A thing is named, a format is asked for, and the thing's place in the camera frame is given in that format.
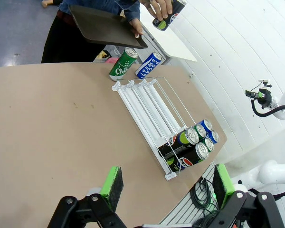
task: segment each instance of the floor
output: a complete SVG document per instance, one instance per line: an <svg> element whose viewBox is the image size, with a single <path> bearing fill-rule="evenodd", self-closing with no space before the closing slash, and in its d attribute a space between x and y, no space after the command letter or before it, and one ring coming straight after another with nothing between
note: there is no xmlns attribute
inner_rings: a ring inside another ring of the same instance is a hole
<svg viewBox="0 0 285 228"><path fill-rule="evenodd" d="M40 63L56 12L40 0L0 0L0 67Z"/></svg>

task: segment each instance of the white shelf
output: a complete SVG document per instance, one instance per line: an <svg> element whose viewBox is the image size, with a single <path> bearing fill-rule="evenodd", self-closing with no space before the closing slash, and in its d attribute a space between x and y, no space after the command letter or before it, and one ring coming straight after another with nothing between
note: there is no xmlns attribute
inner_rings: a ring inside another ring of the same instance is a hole
<svg viewBox="0 0 285 228"><path fill-rule="evenodd" d="M165 171L165 178L170 180L176 177L179 171L173 172L170 169L162 154L159 153L158 147L167 143L170 137L183 131L187 126L168 97L167 91L163 89L162 84L165 84L171 90L168 94L176 96L182 104L184 110L192 119L191 126L193 126L195 122L192 116L164 77L147 78L144 80L135 79L131 81L121 79L116 82L112 90L117 91L120 95L155 157Z"/></svg>

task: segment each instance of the hand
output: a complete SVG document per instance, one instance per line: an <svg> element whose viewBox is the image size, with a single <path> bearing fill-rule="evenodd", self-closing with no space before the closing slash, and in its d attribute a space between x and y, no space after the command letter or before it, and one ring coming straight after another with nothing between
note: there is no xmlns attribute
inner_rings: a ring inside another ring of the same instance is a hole
<svg viewBox="0 0 285 228"><path fill-rule="evenodd" d="M139 2L147 8L153 17L158 20L167 18L168 14L172 14L171 0L139 0Z"/></svg>
<svg viewBox="0 0 285 228"><path fill-rule="evenodd" d="M136 38L138 38L139 35L143 35L142 24L137 18L134 18L129 23L133 27L133 29L131 31L132 31L132 33L134 33Z"/></svg>

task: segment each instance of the pepsi logo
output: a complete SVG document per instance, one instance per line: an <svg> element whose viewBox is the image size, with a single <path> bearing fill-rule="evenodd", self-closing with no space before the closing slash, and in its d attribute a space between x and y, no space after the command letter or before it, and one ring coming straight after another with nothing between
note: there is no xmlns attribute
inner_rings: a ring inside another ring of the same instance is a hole
<svg viewBox="0 0 285 228"><path fill-rule="evenodd" d="M177 167L181 170L184 170L185 168L192 165L192 162L190 162L187 158L180 158L180 160L177 161Z"/></svg>
<svg viewBox="0 0 285 228"><path fill-rule="evenodd" d="M173 137L170 137L170 139L168 140L168 142L166 143L167 146L173 145L173 143L175 142L176 139L176 135Z"/></svg>
<svg viewBox="0 0 285 228"><path fill-rule="evenodd" d="M176 16L178 15L178 13L173 14L170 18L170 23L172 23L172 21L176 18Z"/></svg>

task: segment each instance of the pepsi can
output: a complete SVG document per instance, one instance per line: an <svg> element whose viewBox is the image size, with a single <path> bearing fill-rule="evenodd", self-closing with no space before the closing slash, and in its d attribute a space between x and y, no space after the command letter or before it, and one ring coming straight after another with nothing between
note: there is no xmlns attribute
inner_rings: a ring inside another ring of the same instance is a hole
<svg viewBox="0 0 285 228"><path fill-rule="evenodd" d="M167 18L163 18L163 20L158 20L157 18L153 20L153 25L161 31L165 31L167 29L167 27L187 4L184 0L171 0L171 3L172 14L169 14Z"/></svg>
<svg viewBox="0 0 285 228"><path fill-rule="evenodd" d="M166 160L172 172L184 170L187 167L207 159L209 157L209 152L206 145L199 142L191 150L186 150L177 156L179 160L175 156Z"/></svg>
<svg viewBox="0 0 285 228"><path fill-rule="evenodd" d="M206 130L206 133L210 133L212 131L212 124L210 123L208 119L204 119L198 124L203 126L203 128Z"/></svg>
<svg viewBox="0 0 285 228"><path fill-rule="evenodd" d="M158 148L164 159L168 159L175 154L179 154L199 142L199 135L193 128L186 128L177 135L171 137L169 141Z"/></svg>
<svg viewBox="0 0 285 228"><path fill-rule="evenodd" d="M151 53L135 72L136 76L144 79L161 62L162 57L157 52Z"/></svg>
<svg viewBox="0 0 285 228"><path fill-rule="evenodd" d="M219 134L216 131L211 131L207 134L207 136L211 139L213 144L216 144L219 142Z"/></svg>

